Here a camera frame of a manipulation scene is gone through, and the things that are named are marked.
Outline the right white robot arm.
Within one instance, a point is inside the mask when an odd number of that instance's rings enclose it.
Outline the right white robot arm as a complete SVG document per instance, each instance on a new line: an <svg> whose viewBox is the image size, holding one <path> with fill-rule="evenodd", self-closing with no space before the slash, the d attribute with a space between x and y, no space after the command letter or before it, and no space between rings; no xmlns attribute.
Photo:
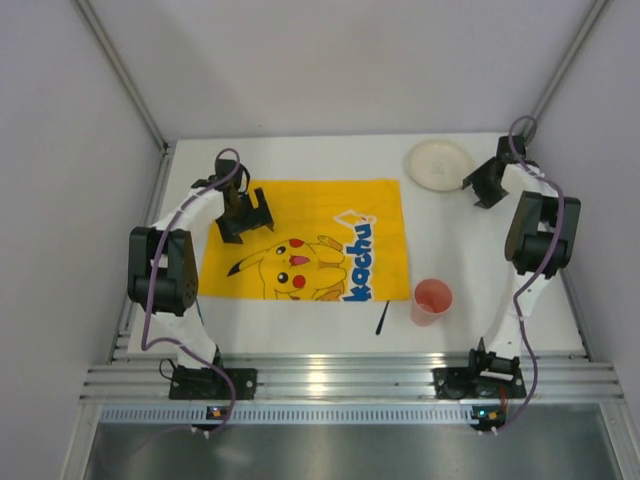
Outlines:
<svg viewBox="0 0 640 480"><path fill-rule="evenodd" d="M524 344L521 324L532 315L543 290L572 256L581 202L566 197L533 162L486 161L462 183L489 209L505 196L519 201L505 240L510 264L503 299L486 335L474 351L493 365L491 375L512 375Z"/></svg>

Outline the pink plastic cup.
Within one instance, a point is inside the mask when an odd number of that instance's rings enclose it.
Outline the pink plastic cup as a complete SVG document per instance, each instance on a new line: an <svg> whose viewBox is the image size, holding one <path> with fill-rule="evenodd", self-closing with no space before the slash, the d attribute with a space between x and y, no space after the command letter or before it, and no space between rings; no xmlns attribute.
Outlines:
<svg viewBox="0 0 640 480"><path fill-rule="evenodd" d="M424 279L414 288L411 304L411 320L426 327L446 314L453 304L450 287L438 279Z"/></svg>

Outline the yellow pikachu placemat cloth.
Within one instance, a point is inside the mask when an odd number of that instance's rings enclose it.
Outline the yellow pikachu placemat cloth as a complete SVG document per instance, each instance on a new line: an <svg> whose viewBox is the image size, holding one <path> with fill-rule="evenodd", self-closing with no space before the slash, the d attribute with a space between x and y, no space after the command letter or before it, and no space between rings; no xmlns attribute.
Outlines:
<svg viewBox="0 0 640 480"><path fill-rule="evenodd" d="M410 296L400 184L393 179L260 180L274 219L223 242L209 229L199 293L284 301Z"/></svg>

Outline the cream round plate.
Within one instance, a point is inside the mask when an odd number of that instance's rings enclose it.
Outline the cream round plate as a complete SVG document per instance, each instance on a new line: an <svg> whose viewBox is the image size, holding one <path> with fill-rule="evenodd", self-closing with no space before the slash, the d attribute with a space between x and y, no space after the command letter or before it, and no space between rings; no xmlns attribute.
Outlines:
<svg viewBox="0 0 640 480"><path fill-rule="evenodd" d="M426 140L414 145L405 169L419 186L435 192L453 192L475 169L472 156L458 143L446 139Z"/></svg>

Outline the aluminium frame post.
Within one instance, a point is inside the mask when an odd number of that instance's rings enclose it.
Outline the aluminium frame post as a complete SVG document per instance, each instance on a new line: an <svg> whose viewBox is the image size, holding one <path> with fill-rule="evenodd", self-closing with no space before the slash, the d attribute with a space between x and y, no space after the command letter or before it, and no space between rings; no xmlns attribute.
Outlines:
<svg viewBox="0 0 640 480"><path fill-rule="evenodd" d="M528 123L521 130L522 135L528 142L533 140L536 129L541 125L542 118L554 99L555 94L562 86L582 51L586 48L589 38L596 30L611 4L612 1L610 0L593 0L588 2L586 13L581 18L575 31L571 34L569 42L563 48L541 94L529 112L529 115L535 119L536 127L534 127L532 123Z"/></svg>
<svg viewBox="0 0 640 480"><path fill-rule="evenodd" d="M93 5L87 0L71 0L71 4L85 23L92 38L96 41L110 70L124 90L132 108L143 123L153 143L160 151L166 151L168 143L161 133L161 130L139 92L129 69L122 60L121 55L113 44L110 35L105 29L103 22L96 13Z"/></svg>

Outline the blue metal spoon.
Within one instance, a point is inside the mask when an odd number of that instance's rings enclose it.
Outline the blue metal spoon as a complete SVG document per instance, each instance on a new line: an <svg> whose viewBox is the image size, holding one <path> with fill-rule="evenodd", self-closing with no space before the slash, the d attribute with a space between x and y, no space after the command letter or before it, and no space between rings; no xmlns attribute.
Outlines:
<svg viewBox="0 0 640 480"><path fill-rule="evenodd" d="M386 303L384 305L384 308L383 308L383 311L382 311L382 314L381 314L381 316L379 318L378 324L377 324L376 329L375 329L375 335L376 336L381 335L381 332L383 330L384 323L385 323L385 320L386 320L386 316L387 316L387 312L388 312L389 306L390 306L390 301L386 301Z"/></svg>

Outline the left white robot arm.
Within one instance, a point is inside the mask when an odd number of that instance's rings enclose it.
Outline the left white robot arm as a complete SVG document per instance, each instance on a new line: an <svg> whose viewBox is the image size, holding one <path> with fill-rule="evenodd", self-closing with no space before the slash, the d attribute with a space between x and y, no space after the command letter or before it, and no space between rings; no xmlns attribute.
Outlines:
<svg viewBox="0 0 640 480"><path fill-rule="evenodd" d="M199 179L164 218L130 232L127 294L144 312L143 351L168 344L177 349L181 367L222 368L219 347L197 306L195 240L213 224L228 244L240 244L247 231L274 228L264 190L250 191L248 183L244 173Z"/></svg>

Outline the aluminium mounting rail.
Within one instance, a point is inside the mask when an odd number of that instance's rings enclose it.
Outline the aluminium mounting rail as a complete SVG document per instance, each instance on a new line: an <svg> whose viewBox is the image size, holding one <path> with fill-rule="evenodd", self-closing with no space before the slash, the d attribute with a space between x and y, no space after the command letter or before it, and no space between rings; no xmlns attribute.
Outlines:
<svg viewBox="0 0 640 480"><path fill-rule="evenodd" d="M173 399L171 364L157 356L118 358L90 367L80 400L101 410L104 421L159 424L216 424L229 415L234 424L461 424L528 405L620 403L623 393L614 368L572 356L525 362L517 390L444 395L441 377L461 356L404 355L230 359L248 373L236 394L213 399Z"/></svg>

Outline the left aluminium frame post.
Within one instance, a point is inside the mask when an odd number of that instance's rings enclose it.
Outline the left aluminium frame post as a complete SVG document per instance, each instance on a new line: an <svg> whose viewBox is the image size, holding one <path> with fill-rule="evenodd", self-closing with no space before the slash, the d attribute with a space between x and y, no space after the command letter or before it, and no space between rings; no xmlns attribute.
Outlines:
<svg viewBox="0 0 640 480"><path fill-rule="evenodd" d="M103 22L96 13L93 5L87 0L71 0L71 4L85 23L92 38L96 41L110 70L124 90L132 108L143 123L153 143L160 151L166 151L168 143L161 133L161 130L139 92L129 69L122 60L121 55L113 44L110 35L105 29Z"/></svg>

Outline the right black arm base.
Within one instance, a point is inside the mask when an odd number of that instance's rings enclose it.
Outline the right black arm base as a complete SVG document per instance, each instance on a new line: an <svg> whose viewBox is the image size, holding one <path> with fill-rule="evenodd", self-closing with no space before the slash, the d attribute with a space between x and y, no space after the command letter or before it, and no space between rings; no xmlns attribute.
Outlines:
<svg viewBox="0 0 640 480"><path fill-rule="evenodd" d="M520 359L471 349L463 367L440 367L432 371L436 397L443 400L524 399L527 395Z"/></svg>

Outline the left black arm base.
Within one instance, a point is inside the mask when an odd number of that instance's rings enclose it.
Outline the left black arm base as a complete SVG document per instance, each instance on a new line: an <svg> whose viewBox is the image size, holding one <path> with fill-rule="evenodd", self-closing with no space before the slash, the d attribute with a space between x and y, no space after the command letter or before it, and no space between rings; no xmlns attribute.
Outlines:
<svg viewBox="0 0 640 480"><path fill-rule="evenodd" d="M223 372L230 379L237 400L253 400L257 388L257 370L228 368ZM228 382L211 369L190 369L179 365L171 377L171 400L231 400Z"/></svg>

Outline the right aluminium frame post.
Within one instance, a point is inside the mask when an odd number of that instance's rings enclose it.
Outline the right aluminium frame post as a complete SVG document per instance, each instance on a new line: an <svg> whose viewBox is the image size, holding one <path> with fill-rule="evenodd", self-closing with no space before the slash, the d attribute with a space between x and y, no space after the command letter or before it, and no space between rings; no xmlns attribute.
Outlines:
<svg viewBox="0 0 640 480"><path fill-rule="evenodd" d="M541 94L529 112L529 115L535 119L536 127L534 127L532 123L528 123L521 130L522 135L528 142L533 140L536 129L541 125L542 118L554 99L555 94L562 86L582 51L586 48L589 38L596 30L611 4L612 1L610 0L593 0L588 2L586 13L581 18L575 31L571 34L569 42L563 48Z"/></svg>

